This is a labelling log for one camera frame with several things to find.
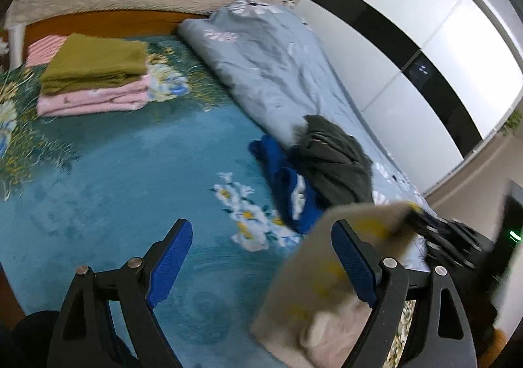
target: wooden bed frame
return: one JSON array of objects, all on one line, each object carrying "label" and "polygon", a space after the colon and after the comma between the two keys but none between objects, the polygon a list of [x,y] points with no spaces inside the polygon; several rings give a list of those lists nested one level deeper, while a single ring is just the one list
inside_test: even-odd
[{"label": "wooden bed frame", "polygon": [[[205,18],[202,15],[165,11],[94,11],[72,13],[29,24],[25,28],[23,59],[27,47],[49,34],[70,35],[82,33],[96,37],[132,37],[174,34],[177,26],[187,18]],[[5,41],[14,38],[3,32]]]}]

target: light blue comforter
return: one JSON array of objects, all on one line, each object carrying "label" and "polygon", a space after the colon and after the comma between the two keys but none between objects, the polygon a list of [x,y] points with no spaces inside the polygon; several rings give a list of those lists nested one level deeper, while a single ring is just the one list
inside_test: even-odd
[{"label": "light blue comforter", "polygon": [[304,115],[322,115],[374,161],[375,203],[408,199],[430,210],[363,120],[312,29],[292,10],[239,0],[209,19],[185,20],[178,34],[283,147],[296,144]]}]

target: green light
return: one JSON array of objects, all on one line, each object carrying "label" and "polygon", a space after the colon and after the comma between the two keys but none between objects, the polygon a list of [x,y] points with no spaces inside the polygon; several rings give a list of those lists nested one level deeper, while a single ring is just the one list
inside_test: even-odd
[{"label": "green light", "polygon": [[515,238],[518,241],[521,241],[521,237],[519,235],[517,235],[516,232],[511,231],[511,237]]}]

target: gray cloth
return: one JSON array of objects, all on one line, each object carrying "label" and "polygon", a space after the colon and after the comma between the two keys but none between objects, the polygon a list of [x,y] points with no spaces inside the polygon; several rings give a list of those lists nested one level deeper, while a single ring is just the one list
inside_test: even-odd
[{"label": "gray cloth", "polygon": [[328,206],[372,202],[372,161],[353,136],[321,115],[306,115],[307,133],[289,161]]},{"label": "gray cloth", "polygon": [[305,115],[321,115],[372,159],[376,204],[407,199],[430,210],[370,130],[321,42],[291,9],[241,0],[210,18],[185,20],[177,33],[284,149],[307,130]]}]

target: dark green garment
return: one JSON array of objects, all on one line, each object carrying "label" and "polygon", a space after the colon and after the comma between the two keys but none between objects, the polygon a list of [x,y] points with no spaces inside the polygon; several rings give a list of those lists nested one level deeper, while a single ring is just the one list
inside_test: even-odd
[{"label": "dark green garment", "polygon": [[353,136],[321,115],[306,115],[306,135],[289,150],[289,161],[327,206],[372,202],[372,161]]}]

